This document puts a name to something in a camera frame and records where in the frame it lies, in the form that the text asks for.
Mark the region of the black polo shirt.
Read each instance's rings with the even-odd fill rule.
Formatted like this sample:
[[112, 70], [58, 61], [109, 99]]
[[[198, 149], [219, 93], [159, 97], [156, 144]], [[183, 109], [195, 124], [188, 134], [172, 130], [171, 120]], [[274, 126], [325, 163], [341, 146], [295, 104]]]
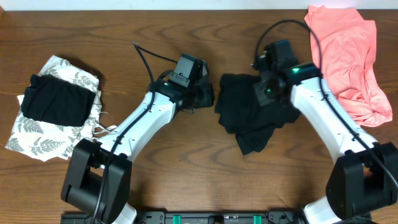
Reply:
[[215, 112], [219, 123], [234, 134], [242, 154], [261, 152], [277, 128], [294, 123], [300, 111], [274, 102], [260, 106], [254, 84], [260, 78], [248, 74], [225, 73], [220, 78], [220, 93]]

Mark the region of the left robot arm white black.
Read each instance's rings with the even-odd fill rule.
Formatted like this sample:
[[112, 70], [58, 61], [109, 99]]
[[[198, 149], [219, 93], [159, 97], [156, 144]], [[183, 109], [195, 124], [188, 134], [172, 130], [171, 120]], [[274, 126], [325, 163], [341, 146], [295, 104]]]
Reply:
[[61, 198], [81, 212], [62, 223], [134, 223], [128, 204], [132, 164], [153, 135], [184, 110], [213, 106], [208, 64], [182, 54], [148, 87], [142, 103], [117, 128], [97, 141], [82, 139], [73, 149]]

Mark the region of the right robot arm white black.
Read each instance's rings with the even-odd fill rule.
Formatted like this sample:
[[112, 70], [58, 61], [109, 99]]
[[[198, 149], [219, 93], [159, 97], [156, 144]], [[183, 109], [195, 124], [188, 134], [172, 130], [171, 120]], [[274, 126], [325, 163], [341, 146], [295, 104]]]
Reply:
[[334, 166], [325, 196], [303, 208], [306, 223], [344, 223], [397, 203], [397, 148], [378, 141], [340, 105], [320, 70], [299, 63], [288, 40], [264, 47], [253, 64], [261, 106], [298, 109], [321, 137]]

